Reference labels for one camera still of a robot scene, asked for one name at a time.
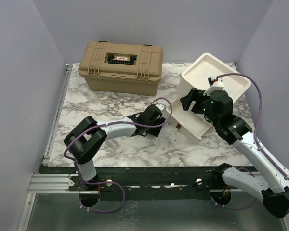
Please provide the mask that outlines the white bottom pull-out drawer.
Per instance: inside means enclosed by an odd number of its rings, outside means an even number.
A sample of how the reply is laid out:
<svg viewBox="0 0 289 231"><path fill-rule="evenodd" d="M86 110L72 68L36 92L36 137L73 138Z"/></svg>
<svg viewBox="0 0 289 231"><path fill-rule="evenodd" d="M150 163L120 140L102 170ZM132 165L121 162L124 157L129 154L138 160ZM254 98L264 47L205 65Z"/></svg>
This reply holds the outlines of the white bottom pull-out drawer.
<svg viewBox="0 0 289 231"><path fill-rule="evenodd" d="M186 138L195 144L200 144L203 136L212 125L191 111L184 111L179 99L171 102L172 115L170 123L174 125Z"/></svg>

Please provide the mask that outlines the clear plastic tube case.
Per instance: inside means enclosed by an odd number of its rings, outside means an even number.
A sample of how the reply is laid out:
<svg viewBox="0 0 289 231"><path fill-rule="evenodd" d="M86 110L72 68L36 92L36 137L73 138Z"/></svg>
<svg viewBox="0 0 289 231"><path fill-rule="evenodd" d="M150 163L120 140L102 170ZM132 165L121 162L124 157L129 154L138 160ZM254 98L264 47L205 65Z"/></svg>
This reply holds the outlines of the clear plastic tube case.
<svg viewBox="0 0 289 231"><path fill-rule="evenodd" d="M114 139L106 140L105 142L108 145L108 147L113 149L113 150L117 149L119 147L118 142Z"/></svg>

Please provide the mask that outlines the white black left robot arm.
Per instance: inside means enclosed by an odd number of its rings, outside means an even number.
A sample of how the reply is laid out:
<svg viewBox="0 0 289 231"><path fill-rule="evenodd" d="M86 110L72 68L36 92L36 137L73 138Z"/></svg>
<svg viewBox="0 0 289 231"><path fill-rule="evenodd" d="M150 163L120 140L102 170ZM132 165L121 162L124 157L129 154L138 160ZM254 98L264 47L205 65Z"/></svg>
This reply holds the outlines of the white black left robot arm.
<svg viewBox="0 0 289 231"><path fill-rule="evenodd" d="M81 174L80 184L84 189L91 190L96 186L93 157L105 141L148 134L157 137L166 121L162 116L165 109L161 103L151 104L143 112L112 122L96 121L91 116L84 118L64 139Z"/></svg>

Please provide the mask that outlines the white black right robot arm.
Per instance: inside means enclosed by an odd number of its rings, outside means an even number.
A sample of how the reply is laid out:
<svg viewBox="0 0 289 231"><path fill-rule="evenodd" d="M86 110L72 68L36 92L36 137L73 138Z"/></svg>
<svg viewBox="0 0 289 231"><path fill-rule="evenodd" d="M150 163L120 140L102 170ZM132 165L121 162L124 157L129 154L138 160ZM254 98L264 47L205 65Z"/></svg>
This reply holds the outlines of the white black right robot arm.
<svg viewBox="0 0 289 231"><path fill-rule="evenodd" d="M255 130L233 114L233 100L226 91L204 92L192 88L180 99L183 110L204 115L217 134L241 152L264 178L259 180L224 164L212 175L212 184L216 188L229 185L241 189L262 201L273 216L285 217L289 213L289 170L259 142Z"/></svg>

